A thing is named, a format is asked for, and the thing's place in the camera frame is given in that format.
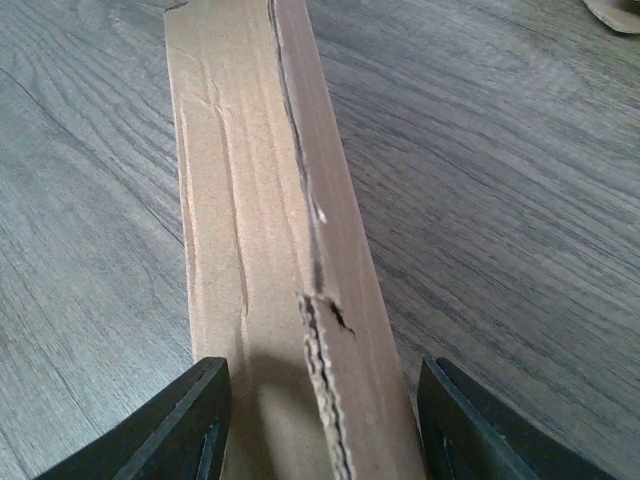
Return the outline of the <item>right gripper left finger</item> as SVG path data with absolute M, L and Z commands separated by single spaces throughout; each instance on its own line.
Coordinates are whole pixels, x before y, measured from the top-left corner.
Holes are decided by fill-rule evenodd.
M 218 479 L 231 421 L 227 360 L 198 361 L 41 479 Z

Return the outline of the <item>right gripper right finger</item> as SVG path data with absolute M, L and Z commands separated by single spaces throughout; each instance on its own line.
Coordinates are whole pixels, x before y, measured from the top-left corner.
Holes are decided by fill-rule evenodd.
M 421 437 L 434 479 L 611 479 L 556 441 L 450 360 L 423 359 Z

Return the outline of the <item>cardboard box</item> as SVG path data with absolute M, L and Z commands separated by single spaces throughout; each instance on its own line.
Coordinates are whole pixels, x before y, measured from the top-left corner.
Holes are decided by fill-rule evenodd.
M 422 479 L 302 1 L 164 15 L 192 351 L 229 365 L 225 479 Z

